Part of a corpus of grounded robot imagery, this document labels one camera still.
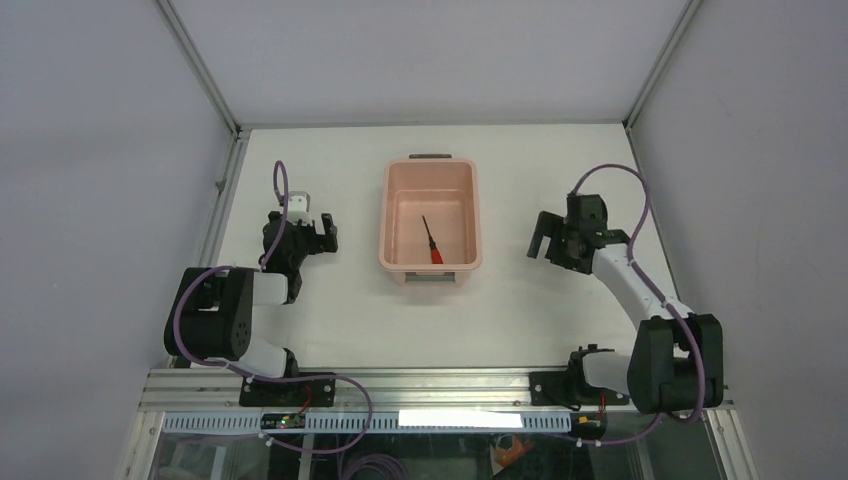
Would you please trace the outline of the red black screwdriver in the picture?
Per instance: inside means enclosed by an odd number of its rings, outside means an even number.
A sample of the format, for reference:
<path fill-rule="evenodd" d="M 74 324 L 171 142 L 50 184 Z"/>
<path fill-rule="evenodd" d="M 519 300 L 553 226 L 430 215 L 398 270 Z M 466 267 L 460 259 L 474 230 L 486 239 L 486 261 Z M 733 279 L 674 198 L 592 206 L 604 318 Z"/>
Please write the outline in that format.
<path fill-rule="evenodd" d="M 430 250 L 431 262 L 433 264 L 443 264 L 444 261 L 443 261 L 442 255 L 440 253 L 440 250 L 438 248 L 438 245 L 437 245 L 435 239 L 433 238 L 433 236 L 431 234 L 429 224 L 428 224 L 425 216 L 422 216 L 422 221 L 423 221 L 423 224 L 425 226 L 425 231 L 426 231 L 426 234 L 427 234 L 427 240 L 428 240 L 428 246 L 429 246 L 429 250 Z"/>

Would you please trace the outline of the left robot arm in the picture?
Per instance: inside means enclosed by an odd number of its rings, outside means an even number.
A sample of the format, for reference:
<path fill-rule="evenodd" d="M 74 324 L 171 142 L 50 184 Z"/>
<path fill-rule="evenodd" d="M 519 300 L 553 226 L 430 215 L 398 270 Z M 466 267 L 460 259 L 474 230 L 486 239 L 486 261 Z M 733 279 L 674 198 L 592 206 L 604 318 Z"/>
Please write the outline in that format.
<path fill-rule="evenodd" d="M 338 251 L 338 230 L 331 214 L 320 215 L 322 228 L 308 213 L 292 219 L 278 211 L 263 226 L 257 268 L 188 268 L 184 271 L 164 330 L 169 354 L 204 366 L 221 366 L 254 381 L 277 406 L 294 403 L 301 392 L 294 353 L 253 332 L 253 309 L 295 303 L 306 258 Z"/>

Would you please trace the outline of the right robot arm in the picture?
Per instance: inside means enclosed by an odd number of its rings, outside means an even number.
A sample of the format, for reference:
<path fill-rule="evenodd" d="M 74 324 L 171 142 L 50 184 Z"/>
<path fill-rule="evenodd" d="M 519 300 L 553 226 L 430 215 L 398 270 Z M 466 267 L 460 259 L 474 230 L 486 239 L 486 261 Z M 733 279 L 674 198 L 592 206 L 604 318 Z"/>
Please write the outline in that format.
<path fill-rule="evenodd" d="M 589 344 L 565 368 L 534 374 L 534 404 L 577 410 L 616 395 L 642 414 L 698 414 L 724 401 L 724 342 L 719 320 L 665 294 L 635 258 L 634 239 L 608 226 L 597 194 L 570 194 L 564 216 L 538 214 L 527 255 L 599 280 L 636 330 L 632 349 Z"/>

